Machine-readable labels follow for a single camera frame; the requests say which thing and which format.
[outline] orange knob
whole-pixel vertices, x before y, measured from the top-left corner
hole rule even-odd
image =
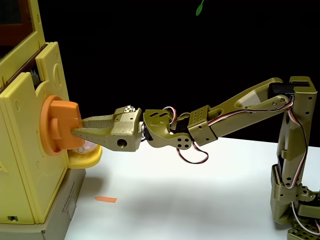
[[[71,130],[82,127],[77,103],[62,101],[57,95],[51,95],[44,101],[40,116],[40,135],[48,155],[56,156],[62,150],[81,148],[85,141],[73,136]]]

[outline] cardboard box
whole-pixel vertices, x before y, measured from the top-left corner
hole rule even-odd
[[[68,169],[45,223],[0,224],[0,240],[64,240],[85,175],[85,169]]]

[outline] white table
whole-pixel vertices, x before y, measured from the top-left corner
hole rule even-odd
[[[147,142],[134,153],[104,149],[86,170],[65,240],[286,240],[291,226],[275,224],[270,208],[277,144],[219,138],[201,148],[210,157],[199,165]],[[194,149],[182,154],[202,158]],[[319,155],[309,148],[303,175],[313,191]]]

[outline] robotic arm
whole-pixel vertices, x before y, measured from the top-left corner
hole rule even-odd
[[[320,218],[319,193],[301,183],[316,97],[317,91],[309,77],[294,76],[289,83],[271,78],[215,107],[206,105],[177,116],[173,107],[147,109],[143,114],[140,108],[129,105],[118,108],[112,115],[83,119],[83,128],[75,128],[71,133],[113,151],[135,152],[144,140],[155,148],[172,146],[186,162],[199,164],[208,157],[190,162],[180,151],[192,145],[201,151],[197,145],[203,146],[284,113],[278,163],[271,171],[270,204],[275,222],[293,223],[288,239],[304,239],[300,232],[320,236],[320,231],[312,230],[319,228],[316,221]]]

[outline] green object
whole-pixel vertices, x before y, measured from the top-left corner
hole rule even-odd
[[[303,186],[302,183],[291,189],[286,188],[285,184],[280,180],[278,165],[275,164],[272,166],[270,205],[272,217],[276,223],[289,224],[292,222],[291,202],[301,201],[301,203],[307,204],[307,202],[312,202],[315,199],[316,194],[306,186]],[[303,215],[298,212],[301,216],[314,217],[314,215],[310,215],[312,212],[305,210],[305,213],[306,214]]]
[[[307,187],[304,189],[307,193],[311,192]],[[298,206],[297,214],[302,217],[320,219],[320,207],[319,204],[313,204],[313,202],[300,202]]]
[[[317,233],[317,227],[313,219],[300,219],[302,225],[311,232]],[[306,232],[296,220],[292,222],[292,229],[288,231],[287,240],[318,240],[319,236]]]
[[[188,130],[194,141],[199,145],[211,143],[218,138],[208,126],[209,105],[192,111],[189,118]]]
[[[148,143],[154,148],[172,146],[180,150],[189,149],[192,145],[188,133],[170,134],[170,112],[168,110],[147,109],[143,115],[144,123],[153,140]]]
[[[83,128],[71,133],[112,151],[135,152],[142,139],[142,111],[132,106],[115,110],[114,114],[82,120]]]
[[[196,9],[196,12],[195,12],[195,15],[196,16],[199,16],[199,14],[201,13],[202,11],[202,8],[203,8],[203,3],[204,3],[204,0],[202,0],[201,4],[198,6],[198,8]]]

